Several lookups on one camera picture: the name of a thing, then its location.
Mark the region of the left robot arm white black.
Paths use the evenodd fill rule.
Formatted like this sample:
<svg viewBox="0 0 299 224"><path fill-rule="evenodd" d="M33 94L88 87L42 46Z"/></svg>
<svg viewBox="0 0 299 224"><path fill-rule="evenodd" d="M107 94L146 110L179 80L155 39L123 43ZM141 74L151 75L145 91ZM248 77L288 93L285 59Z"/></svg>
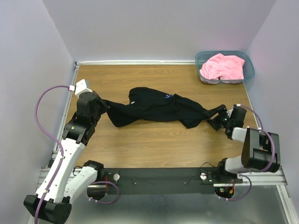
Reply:
<svg viewBox="0 0 299 224"><path fill-rule="evenodd" d="M103 165L89 161L83 173L72 181L69 177L76 161L84 151L101 115L107 111L106 103L94 91L83 92L77 100L77 110L65 125L59 152L41 186L34 195L27 195L24 206L35 218L52 224L64 224L68 219L73 202L88 184L103 181Z"/></svg>

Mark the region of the black t shirt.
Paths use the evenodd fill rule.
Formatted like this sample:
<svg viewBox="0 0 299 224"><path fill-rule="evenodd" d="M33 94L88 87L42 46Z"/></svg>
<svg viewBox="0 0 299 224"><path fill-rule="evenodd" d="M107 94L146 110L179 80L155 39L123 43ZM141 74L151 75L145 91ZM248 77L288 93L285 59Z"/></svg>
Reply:
<svg viewBox="0 0 299 224"><path fill-rule="evenodd" d="M194 128L201 121L211 118L209 110L177 94L136 87L130 90L128 98L128 105L106 101L109 107L107 114L116 127L143 119L155 122L179 121L186 128Z"/></svg>

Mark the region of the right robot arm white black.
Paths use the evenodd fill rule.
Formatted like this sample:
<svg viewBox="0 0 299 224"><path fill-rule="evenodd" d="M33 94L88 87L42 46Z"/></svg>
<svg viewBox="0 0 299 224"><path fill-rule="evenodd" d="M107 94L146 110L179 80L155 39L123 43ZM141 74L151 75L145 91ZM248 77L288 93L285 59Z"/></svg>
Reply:
<svg viewBox="0 0 299 224"><path fill-rule="evenodd" d="M259 123L257 128L243 126L248 110L256 116ZM222 159L217 167L212 169L211 177L225 183L250 171L275 173L279 170L281 165L279 135L266 131L253 109L236 104L228 110L225 105L221 105L210 112L215 117L207 120L207 123L214 130L223 128L228 139L243 143L241 155Z"/></svg>

